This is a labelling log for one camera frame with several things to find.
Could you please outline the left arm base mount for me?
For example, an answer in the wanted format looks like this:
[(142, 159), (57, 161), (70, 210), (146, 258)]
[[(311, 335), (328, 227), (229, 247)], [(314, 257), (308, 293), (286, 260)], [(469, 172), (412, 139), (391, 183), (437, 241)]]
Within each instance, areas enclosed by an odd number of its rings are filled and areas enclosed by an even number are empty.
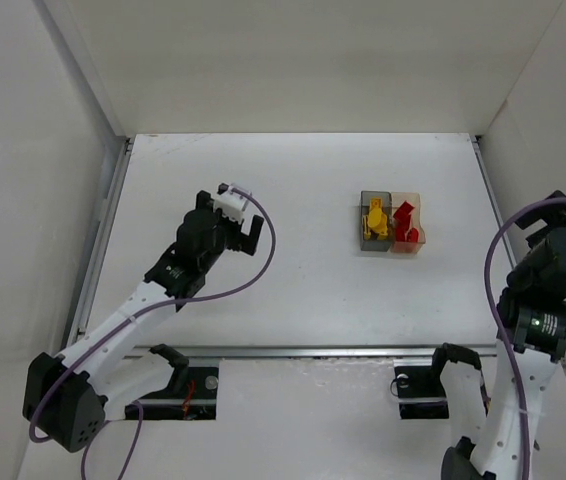
[(191, 360), (172, 375), (166, 387), (144, 395), (139, 403), (145, 421), (211, 421), (217, 416), (219, 363)]

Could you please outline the yellow rounded lego brick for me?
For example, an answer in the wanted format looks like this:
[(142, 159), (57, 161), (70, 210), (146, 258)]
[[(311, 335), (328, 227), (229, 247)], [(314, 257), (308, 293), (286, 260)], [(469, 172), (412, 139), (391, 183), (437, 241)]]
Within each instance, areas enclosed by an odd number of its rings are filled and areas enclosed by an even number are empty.
[(372, 235), (375, 235), (378, 239), (385, 239), (389, 236), (389, 223), (387, 214), (382, 210), (374, 210), (368, 212), (369, 226), (374, 231)]

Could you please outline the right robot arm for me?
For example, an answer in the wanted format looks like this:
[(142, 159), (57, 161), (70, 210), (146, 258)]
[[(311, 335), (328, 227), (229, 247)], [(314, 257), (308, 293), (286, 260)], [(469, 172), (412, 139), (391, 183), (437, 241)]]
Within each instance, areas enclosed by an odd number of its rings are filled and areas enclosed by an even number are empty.
[[(543, 227), (526, 239), (529, 251), (494, 295), (491, 267), (511, 226)], [(444, 389), (452, 444), (443, 479), (529, 479), (544, 395), (566, 354), (566, 195), (555, 191), (505, 220), (483, 266), (484, 290), (497, 328), (497, 372), (485, 390), (479, 354), (444, 343), (432, 357), (432, 375)]]

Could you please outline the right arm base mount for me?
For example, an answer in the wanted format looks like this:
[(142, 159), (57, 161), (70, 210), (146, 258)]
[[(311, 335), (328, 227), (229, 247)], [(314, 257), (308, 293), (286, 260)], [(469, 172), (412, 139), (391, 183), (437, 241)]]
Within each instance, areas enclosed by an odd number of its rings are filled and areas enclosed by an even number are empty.
[(482, 425), (490, 407), (482, 370), (461, 362), (440, 373), (432, 365), (395, 366), (390, 394), (403, 420), (477, 418)]

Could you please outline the red long lego brick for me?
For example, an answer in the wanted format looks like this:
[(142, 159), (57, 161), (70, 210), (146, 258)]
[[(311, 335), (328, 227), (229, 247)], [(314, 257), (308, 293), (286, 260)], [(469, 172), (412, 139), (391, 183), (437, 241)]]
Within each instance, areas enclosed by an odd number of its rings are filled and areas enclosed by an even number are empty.
[(406, 225), (410, 227), (412, 213), (415, 209), (415, 206), (412, 205), (408, 201), (403, 201), (402, 204), (396, 209), (393, 214), (394, 221), (396, 225)]

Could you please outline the yellow curved lego brick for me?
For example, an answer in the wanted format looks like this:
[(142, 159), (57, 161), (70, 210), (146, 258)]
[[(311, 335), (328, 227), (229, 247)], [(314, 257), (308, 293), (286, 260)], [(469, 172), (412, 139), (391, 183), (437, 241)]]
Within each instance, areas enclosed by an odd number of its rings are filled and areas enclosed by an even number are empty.
[(367, 215), (363, 215), (361, 217), (362, 220), (362, 236), (364, 240), (370, 240), (372, 238), (372, 234), (374, 231), (369, 226), (369, 217)]

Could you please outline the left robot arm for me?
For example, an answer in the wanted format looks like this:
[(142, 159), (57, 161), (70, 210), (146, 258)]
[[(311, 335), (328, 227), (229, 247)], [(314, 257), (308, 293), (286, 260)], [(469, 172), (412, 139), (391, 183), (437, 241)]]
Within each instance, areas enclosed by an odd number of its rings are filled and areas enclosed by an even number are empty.
[(22, 414), (31, 441), (80, 451), (107, 423), (124, 419), (134, 401), (182, 383), (189, 361), (167, 345), (152, 347), (130, 367), (121, 362), (186, 304), (205, 301), (200, 291), (224, 252), (254, 255), (262, 229), (272, 225), (262, 205), (240, 187), (200, 191), (175, 241), (127, 299), (74, 344), (30, 363)]

